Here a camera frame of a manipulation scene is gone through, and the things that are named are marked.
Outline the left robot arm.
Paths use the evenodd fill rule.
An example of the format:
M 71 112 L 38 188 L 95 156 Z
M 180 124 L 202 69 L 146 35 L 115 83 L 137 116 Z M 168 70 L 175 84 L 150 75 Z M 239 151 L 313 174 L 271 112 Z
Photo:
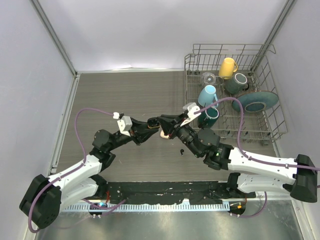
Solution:
M 32 233 L 47 228 L 62 210 L 79 200 L 92 196 L 102 199 L 107 192 L 107 182 L 99 173 L 115 159 L 112 150 L 129 142 L 139 146 L 161 126 L 155 117 L 139 121 L 129 116 L 121 117 L 117 125 L 115 133 L 98 130 L 93 137 L 92 150 L 78 163 L 48 177 L 39 174 L 32 180 L 19 204 Z

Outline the cream earbud charging case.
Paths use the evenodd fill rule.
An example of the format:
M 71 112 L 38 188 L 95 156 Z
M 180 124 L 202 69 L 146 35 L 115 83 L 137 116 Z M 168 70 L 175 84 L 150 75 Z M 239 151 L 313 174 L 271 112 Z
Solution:
M 160 137 L 163 138 L 163 139 L 169 139 L 169 136 L 165 135 L 163 130 L 160 132 Z

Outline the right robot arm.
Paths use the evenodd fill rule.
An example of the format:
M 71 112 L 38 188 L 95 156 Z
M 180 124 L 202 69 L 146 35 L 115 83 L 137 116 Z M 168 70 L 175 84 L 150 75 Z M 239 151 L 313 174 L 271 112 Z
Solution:
M 210 128 L 195 131 L 185 121 L 187 115 L 161 115 L 160 126 L 170 139 L 178 138 L 197 158 L 214 170 L 236 172 L 229 176 L 226 193 L 233 198 L 242 193 L 285 192 L 292 198 L 315 203 L 318 200 L 318 170 L 309 156 L 295 158 L 257 154 L 221 143 Z

